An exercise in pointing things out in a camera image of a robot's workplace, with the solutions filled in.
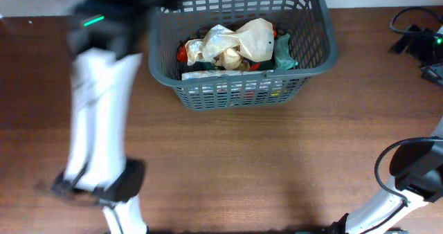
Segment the beige paper snack bag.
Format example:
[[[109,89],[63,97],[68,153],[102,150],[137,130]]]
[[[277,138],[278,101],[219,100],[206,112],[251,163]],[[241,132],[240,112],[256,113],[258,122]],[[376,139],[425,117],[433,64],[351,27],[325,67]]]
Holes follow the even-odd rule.
[[[239,47],[239,54],[253,62],[270,60],[274,47],[273,24],[258,18],[247,22],[237,31],[217,24],[204,37],[200,50],[208,60],[234,47]]]

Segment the red spaghetti packet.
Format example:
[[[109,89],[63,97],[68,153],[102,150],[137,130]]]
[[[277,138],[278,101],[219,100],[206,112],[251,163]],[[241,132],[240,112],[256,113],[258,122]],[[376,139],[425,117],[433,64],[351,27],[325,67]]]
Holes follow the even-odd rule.
[[[177,51],[177,60],[181,63],[187,64],[186,52],[184,50],[184,45],[182,45]]]

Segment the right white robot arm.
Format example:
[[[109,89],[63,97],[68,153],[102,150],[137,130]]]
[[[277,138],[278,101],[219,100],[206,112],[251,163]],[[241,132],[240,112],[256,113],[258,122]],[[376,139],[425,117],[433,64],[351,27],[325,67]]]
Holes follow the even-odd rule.
[[[406,51],[422,66],[422,77],[442,83],[442,31],[410,26],[390,47]],[[442,198],[442,126],[430,137],[407,138],[388,146],[376,160],[380,190],[366,204],[346,213],[326,233],[390,233],[412,211]]]

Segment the white Kleenex tissue pack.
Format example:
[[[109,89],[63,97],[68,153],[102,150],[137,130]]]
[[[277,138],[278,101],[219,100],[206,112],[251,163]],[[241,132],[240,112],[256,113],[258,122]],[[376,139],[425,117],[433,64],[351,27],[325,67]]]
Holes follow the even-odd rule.
[[[266,71],[195,71],[189,73],[183,73],[181,78],[182,80],[196,80],[202,78],[225,78],[228,76],[240,76],[240,75],[257,75],[257,74],[266,74]],[[257,80],[247,80],[245,84],[245,89],[248,91],[255,90],[257,88],[258,82]],[[271,79],[263,79],[260,82],[259,89],[268,89],[271,85]],[[228,85],[226,82],[217,84],[217,93],[221,93],[228,90]],[[234,82],[230,85],[231,91],[241,91],[242,90],[242,82]],[[213,93],[213,85],[204,84],[202,86],[203,93]],[[192,87],[190,89],[190,93],[197,93],[198,88]]]

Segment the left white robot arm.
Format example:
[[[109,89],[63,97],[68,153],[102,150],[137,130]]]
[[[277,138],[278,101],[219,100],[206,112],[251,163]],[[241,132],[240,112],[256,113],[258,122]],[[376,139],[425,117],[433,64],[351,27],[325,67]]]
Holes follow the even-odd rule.
[[[81,0],[71,13],[70,150],[51,190],[67,201],[91,196],[111,233],[149,231],[139,201],[146,167],[126,156],[125,126],[151,12],[176,10],[182,1]]]

